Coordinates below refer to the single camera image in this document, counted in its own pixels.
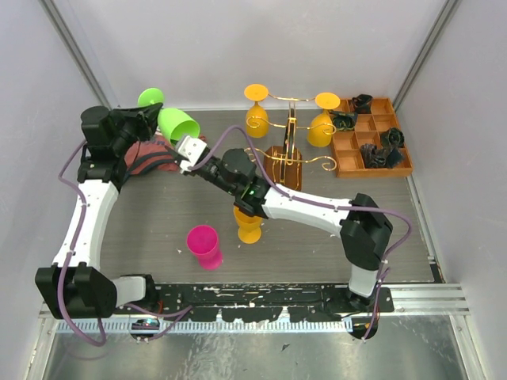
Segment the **green wine glass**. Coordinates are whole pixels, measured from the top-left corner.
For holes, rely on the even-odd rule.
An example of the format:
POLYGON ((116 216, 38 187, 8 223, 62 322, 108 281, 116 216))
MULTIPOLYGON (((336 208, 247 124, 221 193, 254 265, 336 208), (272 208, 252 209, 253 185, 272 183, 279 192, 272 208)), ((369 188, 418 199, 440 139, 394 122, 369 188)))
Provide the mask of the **green wine glass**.
POLYGON ((179 108, 167 108, 164 103, 165 95, 158 88, 145 89, 137 100, 139 107, 162 105, 158 113, 158 129, 166 140, 179 142, 186 135, 200 137, 200 125, 188 113, 179 108))

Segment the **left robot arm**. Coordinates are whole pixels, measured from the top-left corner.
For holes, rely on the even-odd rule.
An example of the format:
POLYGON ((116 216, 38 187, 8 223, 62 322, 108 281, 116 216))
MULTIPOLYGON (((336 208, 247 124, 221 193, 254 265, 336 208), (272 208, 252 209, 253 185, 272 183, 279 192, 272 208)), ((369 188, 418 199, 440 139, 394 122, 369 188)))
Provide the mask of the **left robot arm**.
POLYGON ((78 148, 80 166, 73 187, 78 193, 64 242, 51 266, 39 268, 35 284, 53 317, 108 318, 122 305, 142 314, 158 306, 151 275, 109 279, 100 271, 107 221, 127 172, 125 155, 150 140, 162 104, 138 108, 94 106, 81 114, 85 143, 78 148))

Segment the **gold wire wine glass rack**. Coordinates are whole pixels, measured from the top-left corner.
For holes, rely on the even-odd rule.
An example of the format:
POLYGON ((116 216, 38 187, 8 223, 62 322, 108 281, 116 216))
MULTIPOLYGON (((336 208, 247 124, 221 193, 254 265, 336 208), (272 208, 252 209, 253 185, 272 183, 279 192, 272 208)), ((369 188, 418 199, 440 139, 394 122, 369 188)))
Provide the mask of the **gold wire wine glass rack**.
POLYGON ((330 160, 330 162, 322 164, 322 168, 327 171, 336 169, 336 161, 328 156, 320 156, 312 158, 311 160, 303 160, 300 150, 295 145, 296 131, 298 129, 309 129, 309 127, 298 126, 295 104, 296 102, 312 102, 315 97, 309 99, 278 97, 272 95, 270 92, 268 97, 288 102, 288 117, 285 125, 269 121, 269 126, 278 127, 284 130, 284 141, 281 146, 271 146, 266 151, 259 150, 258 148, 247 148, 247 150, 250 150, 252 155, 253 153, 261 153, 264 156, 262 168, 266 170, 269 178, 277 184, 282 184, 287 188, 299 191, 302 189, 303 164, 312 163, 320 159, 326 159, 330 160))

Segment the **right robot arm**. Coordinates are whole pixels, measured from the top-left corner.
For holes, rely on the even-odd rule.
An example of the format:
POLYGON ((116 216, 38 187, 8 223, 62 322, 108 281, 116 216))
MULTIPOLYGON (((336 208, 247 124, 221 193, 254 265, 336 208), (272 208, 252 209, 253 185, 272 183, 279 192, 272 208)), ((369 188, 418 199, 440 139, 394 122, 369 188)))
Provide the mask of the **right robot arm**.
POLYGON ((351 264, 346 291, 350 307, 364 312, 375 303, 377 276, 393 226, 370 196, 327 199, 270 184, 241 148, 217 158, 205 142, 186 137, 168 151, 181 173, 201 177, 233 196, 235 206, 250 217, 288 220, 337 235, 351 264))

